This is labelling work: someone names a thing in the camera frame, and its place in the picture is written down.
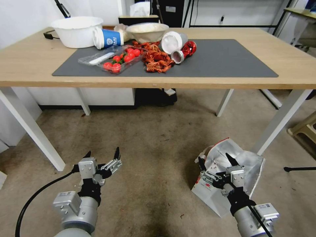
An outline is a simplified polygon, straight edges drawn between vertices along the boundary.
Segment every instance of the gray desk mat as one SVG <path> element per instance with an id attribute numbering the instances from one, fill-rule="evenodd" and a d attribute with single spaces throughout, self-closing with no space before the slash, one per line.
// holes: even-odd
<path id="1" fill-rule="evenodd" d="M 97 66 L 84 65 L 79 58 L 99 52 L 95 47 L 77 49 L 53 76 L 118 76 L 118 77 L 278 77 L 267 65 L 234 39 L 194 39 L 197 51 L 166 73 L 149 73 L 144 63 L 137 62 L 115 75 Z"/>

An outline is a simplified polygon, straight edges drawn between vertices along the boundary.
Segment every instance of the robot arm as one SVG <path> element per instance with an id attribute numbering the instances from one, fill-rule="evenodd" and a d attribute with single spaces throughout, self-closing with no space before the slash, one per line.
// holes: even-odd
<path id="1" fill-rule="evenodd" d="M 82 179 L 81 191 L 59 193 L 53 202 L 64 229 L 55 237 L 91 236 L 96 226 L 97 208 L 101 203 L 101 186 L 122 165 L 119 148 L 115 151 L 114 159 L 107 164 L 98 165 L 94 158 L 87 156 L 90 154 L 74 166 Z"/>
<path id="2" fill-rule="evenodd" d="M 201 169 L 200 177 L 208 184 L 222 190 L 230 204 L 230 212 L 237 221 L 237 227 L 242 237 L 272 236 L 273 221 L 279 213 L 271 203 L 257 205 L 249 199 L 244 191 L 245 171 L 228 153 L 226 156 L 232 166 L 225 172 L 213 174 L 206 170 L 204 160 L 198 158 Z"/>

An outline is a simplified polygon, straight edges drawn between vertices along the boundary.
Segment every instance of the table top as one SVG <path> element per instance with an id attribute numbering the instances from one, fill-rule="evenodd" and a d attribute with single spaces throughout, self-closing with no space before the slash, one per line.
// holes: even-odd
<path id="1" fill-rule="evenodd" d="M 284 11 L 293 13 L 294 15 L 304 16 L 309 19 L 316 20 L 316 14 L 311 13 L 306 9 L 298 9 L 298 8 L 285 8 Z"/>
<path id="2" fill-rule="evenodd" d="M 45 29 L 0 50 L 0 86 L 201 89 L 316 89 L 316 59 L 255 28 L 173 28 L 189 39 L 236 39 L 279 75 L 252 77 L 64 77 L 51 74 L 76 49 L 45 39 Z"/>

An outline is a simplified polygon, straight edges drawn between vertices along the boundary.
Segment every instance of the white cup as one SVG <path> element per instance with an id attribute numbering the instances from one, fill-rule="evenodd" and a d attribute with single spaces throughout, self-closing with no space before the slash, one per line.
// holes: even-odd
<path id="1" fill-rule="evenodd" d="M 174 51 L 181 50 L 187 41 L 186 34 L 169 31 L 162 37 L 161 47 L 167 54 L 172 54 Z"/>

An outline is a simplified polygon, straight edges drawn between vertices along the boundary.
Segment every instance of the clear plastic box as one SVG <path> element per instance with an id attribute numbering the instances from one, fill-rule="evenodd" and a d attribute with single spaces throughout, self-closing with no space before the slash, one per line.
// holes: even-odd
<path id="1" fill-rule="evenodd" d="M 127 49 L 138 49 L 140 51 L 139 56 L 134 57 L 132 60 L 125 62 L 124 57 L 127 55 Z M 78 59 L 79 63 L 86 64 L 89 66 L 97 66 L 101 70 L 110 72 L 113 74 L 120 74 L 123 72 L 126 68 L 134 65 L 135 63 L 139 62 L 144 55 L 144 49 L 141 49 L 139 47 L 135 47 L 132 45 L 124 45 L 124 46 L 111 46 L 110 48 L 104 49 L 99 53 L 96 53 L 91 56 L 87 56 L 84 58 Z M 120 66 L 111 66 L 109 64 L 104 65 L 105 63 L 111 63 L 112 65 L 117 63 L 113 60 L 113 57 L 119 56 L 121 58 L 121 61 L 119 62 Z"/>

